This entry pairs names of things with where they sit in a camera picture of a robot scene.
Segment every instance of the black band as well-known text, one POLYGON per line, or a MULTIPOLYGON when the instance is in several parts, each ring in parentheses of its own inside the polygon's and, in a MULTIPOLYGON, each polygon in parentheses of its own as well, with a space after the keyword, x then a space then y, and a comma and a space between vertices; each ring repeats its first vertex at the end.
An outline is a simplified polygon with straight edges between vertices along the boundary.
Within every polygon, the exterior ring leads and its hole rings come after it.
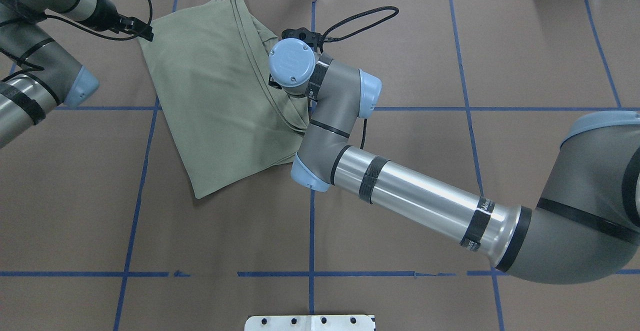
POLYGON ((480 240, 487 230, 489 220, 491 220, 491 214, 494 212, 496 202, 491 199, 480 197, 475 212, 471 217, 469 226, 466 227, 464 237, 460 240, 460 246, 466 247, 471 251, 478 251, 480 248, 480 240))
POLYGON ((38 76, 35 76, 34 74, 32 74, 31 72, 25 72, 24 73, 26 76, 29 76, 30 78, 32 78, 35 82, 39 83, 41 85, 41 87, 44 87, 44 89, 46 90, 46 92, 48 92, 48 94, 51 95, 51 97, 53 97, 55 104, 60 106, 60 104, 62 103, 60 101, 60 98, 58 98, 58 95, 53 91, 53 89, 43 80, 41 80, 40 78, 38 78, 38 76))
POLYGON ((629 220, 635 226, 640 227, 640 215, 636 205, 636 187, 638 185, 638 174, 640 174, 640 147, 636 149, 622 177, 622 205, 629 220))
POLYGON ((327 70, 333 60, 333 57, 327 55, 327 53, 323 53, 320 55, 318 62, 315 63, 313 73, 311 74, 311 78, 309 78, 309 83, 307 83, 306 91, 304 92, 309 99, 313 101, 318 100, 318 91, 320 91, 320 87, 322 87, 322 82, 325 80, 325 75, 327 75, 327 70))
MULTIPOLYGON (((35 53, 36 51, 38 51, 41 47, 45 46, 46 44, 49 44, 51 42, 55 42, 56 40, 52 39, 51 37, 43 39, 42 41, 34 44, 34 46, 31 46, 28 50, 25 51, 25 53, 23 53, 20 56, 20 60, 26 61, 27 58, 29 56, 31 56, 33 53, 35 53)), ((16 62, 16 65, 21 66, 23 63, 20 62, 20 60, 18 60, 16 62)))
POLYGON ((631 243, 635 246, 640 246, 640 233, 624 227, 621 224, 611 222, 599 215, 590 214, 589 212, 546 198, 540 198, 537 202, 537 207, 562 216, 565 219, 578 222, 578 224, 612 236, 618 240, 631 243))
POLYGON ((325 129, 325 130, 327 130, 327 131, 331 131, 332 133, 334 133, 334 134, 338 134, 338 135, 340 135, 340 136, 341 136, 341 137, 343 137, 343 138, 349 138, 349 136, 350 136, 350 135, 349 135, 349 133, 346 133, 346 132, 345 132, 345 131, 343 131, 343 130, 340 130, 340 129, 335 128, 335 127, 333 127, 333 126, 329 126, 329 125, 328 125, 328 124, 326 124, 326 123, 322 123, 322 122, 319 122, 319 121, 315 121, 315 119, 312 119, 311 121, 309 121, 309 124, 312 124, 312 125, 318 126, 318 128, 323 128, 323 129, 325 129))
POLYGON ((516 224, 516 229, 513 231, 513 235, 511 236, 511 240, 509 241, 509 246, 507 246, 504 255, 502 256, 498 265, 495 267, 496 270, 507 272, 512 267, 514 261, 518 257, 518 253, 520 252, 522 243, 524 242, 524 238, 527 235, 527 231, 529 231, 530 223, 531 208, 521 206, 518 224, 516 224))
POLYGON ((343 155, 345 154, 345 151, 347 151, 347 149, 349 149, 352 145, 348 144, 345 147, 343 147, 340 152, 338 153, 338 157, 335 158, 335 161, 333 162, 333 167, 331 168, 331 185, 336 185, 336 183, 334 183, 334 177, 336 176, 336 169, 338 169, 338 164, 340 163, 340 159, 343 158, 343 155))
POLYGON ((68 12, 73 11, 73 9, 75 9, 76 6, 78 6, 79 3, 80 3, 80 0, 75 0, 75 2, 73 3, 73 6, 69 7, 66 10, 62 10, 62 11, 58 12, 58 14, 66 14, 68 12))
POLYGON ((45 117, 47 117, 47 114, 37 101, 32 100, 29 96, 23 94, 12 85, 0 82, 0 95, 18 105, 18 107, 29 115, 34 125, 39 124, 40 121, 43 121, 45 117))
POLYGON ((378 181, 378 176, 380 175, 380 171, 382 171, 382 167, 389 162, 388 159, 380 156, 375 156, 371 163, 368 164, 366 168, 366 172, 364 176, 362 176, 362 181, 360 183, 359 188, 359 198, 362 201, 366 201, 370 204, 371 202, 371 194, 373 194, 373 188, 376 187, 376 183, 378 181))

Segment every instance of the green cloth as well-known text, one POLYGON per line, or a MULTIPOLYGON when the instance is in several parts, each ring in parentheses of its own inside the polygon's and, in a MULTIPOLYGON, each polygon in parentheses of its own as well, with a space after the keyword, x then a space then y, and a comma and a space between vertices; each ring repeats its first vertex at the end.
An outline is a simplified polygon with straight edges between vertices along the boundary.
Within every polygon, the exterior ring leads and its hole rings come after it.
POLYGON ((268 85, 278 37, 244 0, 212 0, 152 26, 153 42, 138 40, 197 199, 293 160, 307 99, 268 85))

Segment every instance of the blue joint cap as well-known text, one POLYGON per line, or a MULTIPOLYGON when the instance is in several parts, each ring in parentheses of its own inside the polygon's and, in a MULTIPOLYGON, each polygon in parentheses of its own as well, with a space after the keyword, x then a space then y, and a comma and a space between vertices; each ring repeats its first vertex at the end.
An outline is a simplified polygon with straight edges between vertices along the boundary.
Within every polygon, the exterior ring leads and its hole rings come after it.
POLYGON ((586 114, 577 119, 569 129, 569 135, 562 140, 564 144, 575 135, 609 126, 640 125, 640 114, 635 111, 611 110, 586 114))
POLYGON ((380 94, 382 93, 382 81, 360 70, 360 110, 358 117, 368 119, 373 113, 380 94))
POLYGON ((316 55, 308 44, 286 38, 269 52, 269 70, 282 87, 294 88, 306 83, 316 67, 316 55))
POLYGON ((78 107, 93 95, 99 86, 98 79, 86 67, 82 66, 64 99, 64 104, 70 108, 78 107))
POLYGON ((295 153, 293 166, 291 166, 291 178, 298 184, 314 191, 326 192, 329 190, 329 186, 331 186, 329 183, 318 178, 313 172, 309 171, 298 157, 298 153, 295 153))

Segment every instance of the white bracket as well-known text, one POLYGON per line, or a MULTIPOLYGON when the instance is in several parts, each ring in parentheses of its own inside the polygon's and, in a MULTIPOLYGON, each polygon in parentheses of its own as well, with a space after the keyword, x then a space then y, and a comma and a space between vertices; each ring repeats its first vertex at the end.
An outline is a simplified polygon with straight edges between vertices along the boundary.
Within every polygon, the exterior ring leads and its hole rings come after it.
POLYGON ((372 315, 253 316, 244 331, 375 331, 372 315))

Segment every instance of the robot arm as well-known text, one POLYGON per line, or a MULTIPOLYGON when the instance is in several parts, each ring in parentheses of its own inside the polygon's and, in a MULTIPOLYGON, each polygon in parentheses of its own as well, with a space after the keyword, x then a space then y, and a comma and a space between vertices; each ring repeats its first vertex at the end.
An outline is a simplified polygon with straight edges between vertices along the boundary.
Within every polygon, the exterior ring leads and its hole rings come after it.
POLYGON ((0 82, 0 148, 45 119, 61 103, 76 107, 98 80, 36 23, 53 10, 96 31, 124 32, 153 40, 151 26, 118 14, 110 0, 0 0, 0 49, 21 71, 0 82))
POLYGON ((481 252, 496 269, 549 284, 614 274, 640 245, 640 115, 597 112, 574 124, 536 208, 507 207, 373 155, 348 142, 382 82, 288 38, 269 56, 274 80, 317 101, 291 175, 335 185, 481 252))

